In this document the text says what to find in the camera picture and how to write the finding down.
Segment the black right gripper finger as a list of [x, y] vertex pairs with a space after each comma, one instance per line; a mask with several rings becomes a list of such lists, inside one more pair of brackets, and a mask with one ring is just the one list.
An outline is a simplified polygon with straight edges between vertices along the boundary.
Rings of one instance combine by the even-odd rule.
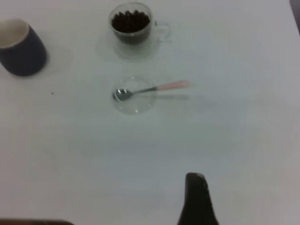
[[189, 172], [185, 179], [185, 201], [179, 225], [218, 225], [209, 186], [201, 173]]

